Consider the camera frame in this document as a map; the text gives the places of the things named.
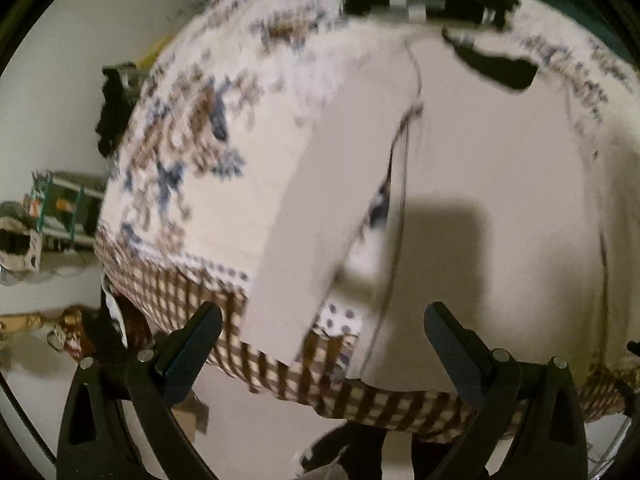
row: patterned fabric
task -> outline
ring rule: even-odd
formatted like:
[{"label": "patterned fabric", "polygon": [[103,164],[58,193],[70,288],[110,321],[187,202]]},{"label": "patterned fabric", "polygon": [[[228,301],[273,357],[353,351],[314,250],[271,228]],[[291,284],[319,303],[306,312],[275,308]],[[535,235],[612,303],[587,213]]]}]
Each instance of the patterned fabric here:
[{"label": "patterned fabric", "polygon": [[[428,442],[452,442],[472,420],[473,410],[458,396],[437,391],[390,392],[361,381],[345,380],[354,336],[326,338],[309,332],[296,363],[287,367],[240,341],[239,326],[246,297],[203,270],[162,268],[140,260],[126,245],[114,245],[98,233],[95,249],[113,285],[165,332],[183,327],[205,301],[220,306],[225,319],[223,333],[209,363],[247,384],[251,393],[270,392],[281,400],[311,406],[326,418],[345,418],[394,431],[420,434]],[[640,390],[640,370],[613,374],[594,368],[578,395],[585,421],[625,408],[616,382],[622,380]],[[526,406],[515,414],[513,434]]]},{"label": "patterned fabric", "polygon": [[[560,76],[584,106],[585,133],[596,136],[604,107],[617,91],[638,94],[638,78],[567,22],[524,0],[510,33],[493,44],[472,41]],[[151,70],[116,157],[95,249],[114,286],[162,330],[184,326],[203,301],[219,304],[225,329],[210,362],[250,391],[308,404],[329,418],[450,442],[472,415],[456,395],[389,392],[344,379],[362,321],[339,278],[376,275],[384,186],[297,361],[284,365],[239,338],[271,222],[324,104],[370,52],[416,32],[424,31],[348,20],[340,0],[212,0]],[[640,385],[637,367],[625,374]],[[593,369],[580,391],[587,420],[622,409],[616,377]]]}]

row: white wall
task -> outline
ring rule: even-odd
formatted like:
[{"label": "white wall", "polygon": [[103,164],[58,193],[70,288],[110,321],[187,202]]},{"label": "white wall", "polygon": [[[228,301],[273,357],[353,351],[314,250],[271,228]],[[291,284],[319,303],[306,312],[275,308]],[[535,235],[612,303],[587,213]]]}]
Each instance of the white wall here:
[{"label": "white wall", "polygon": [[[102,66],[143,57],[192,13],[185,0],[56,0],[0,77],[0,200],[20,200],[36,168],[104,173]],[[98,292],[97,268],[0,286],[0,313],[95,304]]]}]

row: plaid fabric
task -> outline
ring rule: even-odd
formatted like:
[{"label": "plaid fabric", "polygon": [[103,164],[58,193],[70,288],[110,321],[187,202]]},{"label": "plaid fabric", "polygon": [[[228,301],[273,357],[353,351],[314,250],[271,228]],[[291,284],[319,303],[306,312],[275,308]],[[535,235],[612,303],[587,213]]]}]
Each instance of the plaid fabric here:
[{"label": "plaid fabric", "polygon": [[[354,336],[325,338],[309,331],[299,359],[290,367],[242,343],[239,326],[246,297],[242,290],[214,280],[201,269],[164,269],[140,260],[121,241],[98,231],[95,251],[114,286],[158,326],[171,332],[183,327],[205,301],[223,311],[225,325],[209,362],[244,381],[252,393],[270,392],[278,399],[313,407],[318,415],[420,434],[423,440],[453,441],[471,422],[473,410],[458,396],[437,391],[391,392],[345,380]],[[624,380],[636,390],[638,371],[625,376],[594,368],[578,395],[585,420],[621,412],[624,399],[615,388]],[[509,434],[522,421],[526,404],[513,417]]]}]

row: black device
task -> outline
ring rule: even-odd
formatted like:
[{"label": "black device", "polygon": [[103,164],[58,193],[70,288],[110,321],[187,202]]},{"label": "black device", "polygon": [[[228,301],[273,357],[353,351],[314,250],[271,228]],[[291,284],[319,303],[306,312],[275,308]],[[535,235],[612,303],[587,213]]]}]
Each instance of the black device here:
[{"label": "black device", "polygon": [[[478,413],[431,480],[478,480],[520,400],[530,407],[498,480],[586,480],[580,405],[566,362],[520,363],[490,351],[441,303],[427,307],[425,332],[460,396]],[[58,444],[58,480],[152,480],[122,412],[131,400],[171,480],[217,480],[171,414],[187,395],[222,330],[222,313],[204,304],[153,350],[127,354],[103,309],[86,324],[95,358],[83,360],[69,391]]]}]

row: metal screw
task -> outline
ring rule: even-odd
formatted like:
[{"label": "metal screw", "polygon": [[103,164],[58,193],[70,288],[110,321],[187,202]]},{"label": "metal screw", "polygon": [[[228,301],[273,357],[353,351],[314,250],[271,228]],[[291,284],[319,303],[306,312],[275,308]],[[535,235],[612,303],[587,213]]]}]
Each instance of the metal screw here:
[{"label": "metal screw", "polygon": [[561,370],[564,370],[568,367],[568,363],[561,357],[554,357],[554,364]]},{"label": "metal screw", "polygon": [[148,363],[149,361],[151,361],[151,359],[154,358],[154,351],[153,350],[142,350],[140,352],[138,352],[138,361],[140,361],[141,363]]},{"label": "metal screw", "polygon": [[88,370],[93,365],[94,359],[91,357],[85,357],[84,359],[82,359],[82,361],[80,361],[80,367],[82,368],[82,370]]},{"label": "metal screw", "polygon": [[506,350],[503,350],[502,348],[498,348],[497,350],[494,350],[493,356],[494,356],[494,359],[499,363],[507,363],[509,359],[511,359],[511,354],[509,354],[509,352],[507,352]]}]

